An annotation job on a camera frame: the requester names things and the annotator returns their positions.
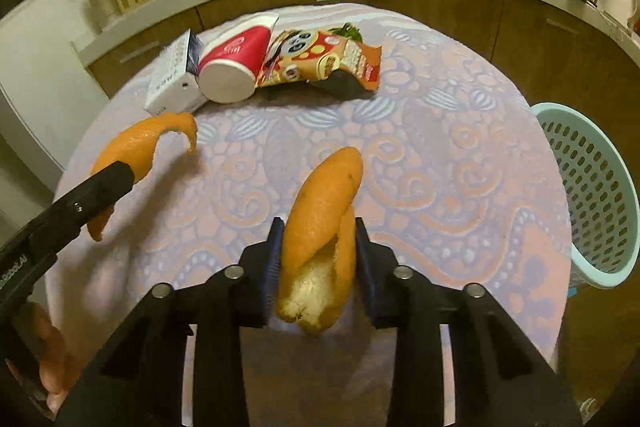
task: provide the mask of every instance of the red paper cup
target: red paper cup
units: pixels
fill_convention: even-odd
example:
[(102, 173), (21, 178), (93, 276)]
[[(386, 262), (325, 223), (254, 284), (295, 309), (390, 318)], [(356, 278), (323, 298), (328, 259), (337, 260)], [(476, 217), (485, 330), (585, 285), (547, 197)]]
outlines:
[(276, 13), (258, 13), (203, 47), (198, 85), (204, 96), (213, 102), (233, 103), (254, 93), (255, 77), (277, 20)]

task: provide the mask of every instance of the light blue basket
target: light blue basket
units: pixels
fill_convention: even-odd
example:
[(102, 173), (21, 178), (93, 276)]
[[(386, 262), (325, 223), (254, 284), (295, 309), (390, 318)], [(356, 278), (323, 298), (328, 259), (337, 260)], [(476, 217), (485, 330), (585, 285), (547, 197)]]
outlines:
[(558, 103), (533, 113), (556, 156), (572, 228), (572, 288), (613, 288), (633, 270), (640, 248), (638, 195), (607, 136), (587, 117)]

